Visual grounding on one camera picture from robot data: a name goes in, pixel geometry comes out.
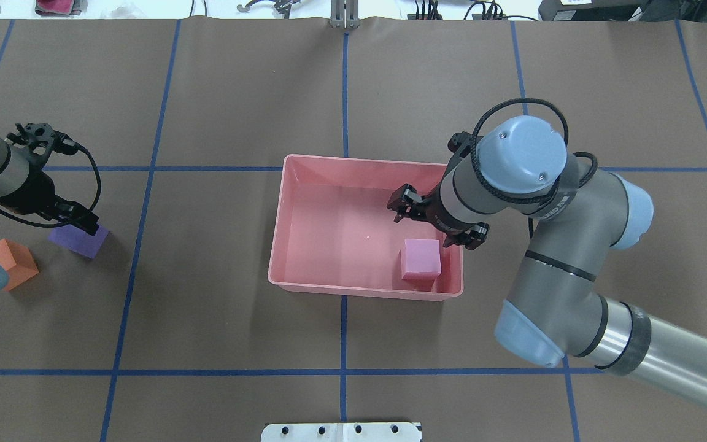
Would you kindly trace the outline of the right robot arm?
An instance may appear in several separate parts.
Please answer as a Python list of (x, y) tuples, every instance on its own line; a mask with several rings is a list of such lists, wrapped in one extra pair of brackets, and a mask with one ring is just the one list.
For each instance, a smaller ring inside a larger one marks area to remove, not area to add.
[(569, 355), (707, 408), (707, 339), (593, 288), (609, 252), (634, 246), (650, 228), (650, 195), (570, 153), (538, 117), (509, 118), (484, 136), (461, 133), (450, 149), (454, 156), (429, 193), (404, 184), (387, 207), (396, 222), (429, 223), (445, 246), (469, 250), (485, 241), (489, 218), (502, 210), (536, 222), (497, 341), (538, 366), (553, 368)]

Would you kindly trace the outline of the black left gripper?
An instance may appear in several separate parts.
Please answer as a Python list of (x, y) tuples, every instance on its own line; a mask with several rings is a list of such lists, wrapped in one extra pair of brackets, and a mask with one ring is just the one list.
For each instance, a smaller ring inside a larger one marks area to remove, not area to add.
[(99, 217), (75, 201), (68, 201), (55, 194), (42, 195), (34, 202), (34, 213), (43, 219), (68, 223), (87, 235), (96, 235), (100, 229)]

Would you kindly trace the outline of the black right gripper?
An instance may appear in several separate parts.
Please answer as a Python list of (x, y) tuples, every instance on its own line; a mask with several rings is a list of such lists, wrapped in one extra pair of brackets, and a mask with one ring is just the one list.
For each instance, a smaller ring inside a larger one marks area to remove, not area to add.
[(444, 208), (439, 196), (424, 196), (420, 201), (420, 194), (411, 184), (404, 184), (393, 191), (387, 209), (395, 213), (393, 223), (410, 219), (432, 224), (446, 235), (444, 248), (460, 246), (474, 250), (485, 243), (489, 235), (488, 223), (469, 226), (459, 221)]

